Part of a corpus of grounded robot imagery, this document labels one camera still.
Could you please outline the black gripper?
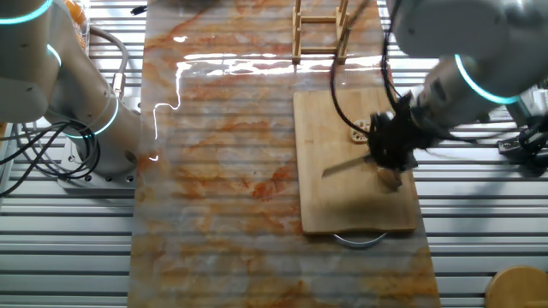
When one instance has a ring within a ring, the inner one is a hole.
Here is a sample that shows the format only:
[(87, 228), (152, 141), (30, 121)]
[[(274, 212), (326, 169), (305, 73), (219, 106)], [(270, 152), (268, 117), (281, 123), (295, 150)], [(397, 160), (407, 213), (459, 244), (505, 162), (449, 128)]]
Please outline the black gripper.
[(370, 116), (370, 155), (380, 168), (396, 171), (414, 169), (418, 166), (414, 150), (425, 149), (431, 144), (431, 135), (412, 119), (412, 98), (400, 98), (395, 112), (378, 112)]

